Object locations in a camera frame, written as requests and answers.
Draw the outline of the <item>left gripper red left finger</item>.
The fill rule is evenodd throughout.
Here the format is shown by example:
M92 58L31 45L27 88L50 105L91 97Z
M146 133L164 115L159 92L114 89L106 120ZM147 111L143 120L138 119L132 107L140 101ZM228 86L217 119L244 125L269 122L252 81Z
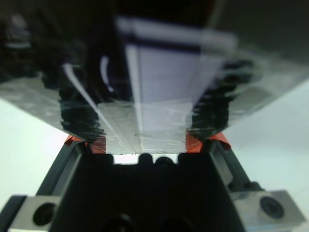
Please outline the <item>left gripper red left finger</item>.
M83 168L87 158L106 153L106 138L101 137L93 143L69 135L49 171L43 179L37 196L61 196L69 190L81 190L87 177Z

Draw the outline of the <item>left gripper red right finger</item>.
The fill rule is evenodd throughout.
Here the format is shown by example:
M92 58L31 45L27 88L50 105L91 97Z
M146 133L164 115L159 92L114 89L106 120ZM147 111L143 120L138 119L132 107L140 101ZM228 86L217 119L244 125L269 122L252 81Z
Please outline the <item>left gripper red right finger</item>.
M262 190L257 182L252 182L249 179L222 133L204 141L187 134L185 147L188 153L208 152L212 154L216 158L222 170L223 180L231 192Z

